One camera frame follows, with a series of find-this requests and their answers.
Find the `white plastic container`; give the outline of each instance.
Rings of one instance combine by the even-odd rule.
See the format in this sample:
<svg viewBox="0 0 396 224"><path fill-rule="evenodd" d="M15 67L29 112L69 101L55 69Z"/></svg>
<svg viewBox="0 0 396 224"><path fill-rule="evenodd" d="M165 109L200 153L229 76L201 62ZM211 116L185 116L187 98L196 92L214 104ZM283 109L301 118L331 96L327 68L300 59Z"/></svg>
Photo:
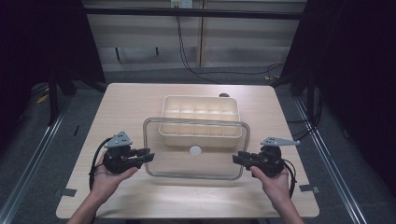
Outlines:
<svg viewBox="0 0 396 224"><path fill-rule="evenodd" d="M209 96L166 96L163 118L240 121L234 98ZM162 124L160 133L168 146L233 147L241 136L240 128L200 125Z"/></svg>

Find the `black curtain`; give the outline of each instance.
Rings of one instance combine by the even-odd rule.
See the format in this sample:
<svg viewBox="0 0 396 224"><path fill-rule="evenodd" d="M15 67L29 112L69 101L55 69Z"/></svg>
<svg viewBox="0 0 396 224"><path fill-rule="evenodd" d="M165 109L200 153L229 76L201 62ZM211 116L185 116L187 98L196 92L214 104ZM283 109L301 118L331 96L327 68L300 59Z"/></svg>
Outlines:
<svg viewBox="0 0 396 224"><path fill-rule="evenodd" d="M396 2L308 1L304 14L281 80L299 94L312 75L396 196Z"/></svg>
<svg viewBox="0 0 396 224"><path fill-rule="evenodd" d="M48 82L50 71L61 81L105 82L87 16L68 7L83 5L79 0L0 3L2 140L12 134L32 87Z"/></svg>

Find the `metal bracket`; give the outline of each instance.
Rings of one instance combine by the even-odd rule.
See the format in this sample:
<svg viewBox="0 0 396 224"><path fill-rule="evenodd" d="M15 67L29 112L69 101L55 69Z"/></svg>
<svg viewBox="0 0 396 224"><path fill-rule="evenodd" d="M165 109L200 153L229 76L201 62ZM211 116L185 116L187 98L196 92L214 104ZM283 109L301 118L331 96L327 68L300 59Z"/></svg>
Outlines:
<svg viewBox="0 0 396 224"><path fill-rule="evenodd" d="M282 138L267 137L262 140L261 145L269 147L296 146L300 145L300 141L291 141Z"/></svg>
<svg viewBox="0 0 396 224"><path fill-rule="evenodd" d="M114 137L108 141L104 147L111 148L111 147L125 147L130 146L132 144L132 140L128 137L128 135L122 131L114 135Z"/></svg>

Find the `forearm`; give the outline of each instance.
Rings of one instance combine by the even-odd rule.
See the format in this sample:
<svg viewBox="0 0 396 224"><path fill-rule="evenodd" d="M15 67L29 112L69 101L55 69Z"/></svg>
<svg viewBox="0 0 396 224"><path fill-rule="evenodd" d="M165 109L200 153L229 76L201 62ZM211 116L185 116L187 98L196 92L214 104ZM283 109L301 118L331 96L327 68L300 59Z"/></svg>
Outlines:
<svg viewBox="0 0 396 224"><path fill-rule="evenodd" d="M282 217L285 224L301 224L303 219L298 214L296 207L291 200L274 205L275 210Z"/></svg>
<svg viewBox="0 0 396 224"><path fill-rule="evenodd" d="M102 205L102 201L93 194L89 194L78 210L67 222L68 224L89 224L96 214L96 211Z"/></svg>

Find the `human hand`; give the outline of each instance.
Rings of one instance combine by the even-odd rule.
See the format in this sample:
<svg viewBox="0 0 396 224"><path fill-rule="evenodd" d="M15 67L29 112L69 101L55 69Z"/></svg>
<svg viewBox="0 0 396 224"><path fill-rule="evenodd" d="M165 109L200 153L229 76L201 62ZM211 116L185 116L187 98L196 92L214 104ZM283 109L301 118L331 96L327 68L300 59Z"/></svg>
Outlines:
<svg viewBox="0 0 396 224"><path fill-rule="evenodd" d="M262 182L262 190L264 190L272 206L283 218L285 223L304 223L290 198L288 182L289 172L286 168L275 177L268 177L262 170L255 166L250 167L250 171Z"/></svg>
<svg viewBox="0 0 396 224"><path fill-rule="evenodd" d="M250 171L262 182L262 190L264 190L265 194L272 202L275 210L277 210L282 203L290 200L289 173L286 168L275 177L268 177L256 166L250 167Z"/></svg>
<svg viewBox="0 0 396 224"><path fill-rule="evenodd" d="M138 171L136 167L126 170L124 173L116 175L107 170L103 165L103 157L106 152L102 154L102 157L96 163L95 179L91 190L91 195L94 196L100 203L105 203L107 199L116 191L119 184L131 177Z"/></svg>

